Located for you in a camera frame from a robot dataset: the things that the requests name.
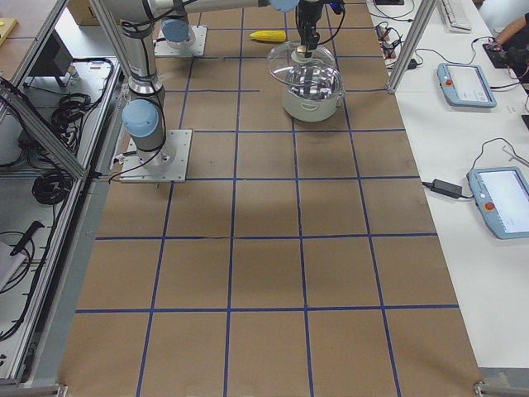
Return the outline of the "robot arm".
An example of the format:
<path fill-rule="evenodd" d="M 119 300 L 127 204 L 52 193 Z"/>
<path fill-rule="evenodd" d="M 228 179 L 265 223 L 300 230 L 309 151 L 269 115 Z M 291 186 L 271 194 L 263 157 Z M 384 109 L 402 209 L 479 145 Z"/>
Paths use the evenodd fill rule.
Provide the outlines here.
<path fill-rule="evenodd" d="M 183 19 L 164 19 L 161 23 L 161 34 L 160 40 L 173 47 L 189 46 L 195 42 L 192 28 Z"/>
<path fill-rule="evenodd" d="M 121 125 L 130 155 L 123 183 L 213 180 L 286 183 L 296 131 L 283 75 L 319 43 L 320 1 L 105 1 L 109 38 L 127 67 Z M 280 14 L 284 43 L 259 57 L 245 45 L 245 12 Z"/>

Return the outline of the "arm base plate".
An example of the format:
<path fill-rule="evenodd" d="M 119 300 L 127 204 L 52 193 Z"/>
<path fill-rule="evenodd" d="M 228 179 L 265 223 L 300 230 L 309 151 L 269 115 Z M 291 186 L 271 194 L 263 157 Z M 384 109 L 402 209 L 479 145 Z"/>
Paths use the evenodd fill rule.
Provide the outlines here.
<path fill-rule="evenodd" d="M 123 161 L 119 180 L 123 183 L 184 182 L 192 134 L 191 130 L 168 130 L 161 151 L 150 154 L 138 151 L 130 139 L 127 149 L 134 154 Z"/>
<path fill-rule="evenodd" d="M 155 56 L 193 58 L 204 54 L 207 26 L 170 26 L 165 24 L 155 41 Z"/>

